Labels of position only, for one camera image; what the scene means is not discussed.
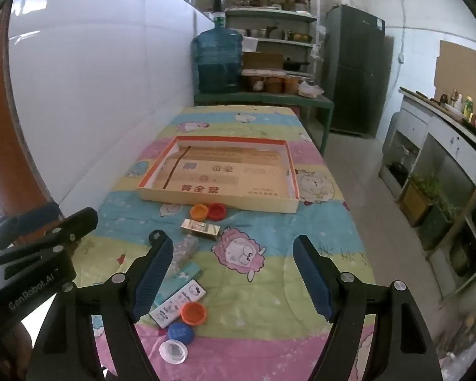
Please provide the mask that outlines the person's left hand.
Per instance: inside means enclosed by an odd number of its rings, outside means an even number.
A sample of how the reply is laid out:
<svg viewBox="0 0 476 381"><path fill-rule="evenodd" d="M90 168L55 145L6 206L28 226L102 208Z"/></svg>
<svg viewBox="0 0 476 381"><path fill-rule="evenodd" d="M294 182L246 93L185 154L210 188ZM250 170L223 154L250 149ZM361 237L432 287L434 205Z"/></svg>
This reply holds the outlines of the person's left hand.
<svg viewBox="0 0 476 381"><path fill-rule="evenodd" d="M33 343L22 322L11 327L1 337L1 380L26 380Z"/></svg>

